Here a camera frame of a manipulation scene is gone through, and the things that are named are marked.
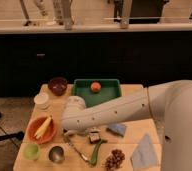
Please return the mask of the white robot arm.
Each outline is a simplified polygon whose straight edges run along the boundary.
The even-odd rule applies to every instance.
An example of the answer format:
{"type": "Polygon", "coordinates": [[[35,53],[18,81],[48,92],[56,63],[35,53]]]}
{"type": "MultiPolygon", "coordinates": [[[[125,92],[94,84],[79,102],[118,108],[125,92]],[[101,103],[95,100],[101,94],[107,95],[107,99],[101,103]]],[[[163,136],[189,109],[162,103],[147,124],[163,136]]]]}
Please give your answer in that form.
{"type": "Polygon", "coordinates": [[[192,171],[192,80],[145,87],[89,108],[83,98],[71,96],[61,125],[67,131],[84,131],[156,116],[164,118],[161,171],[192,171]]]}

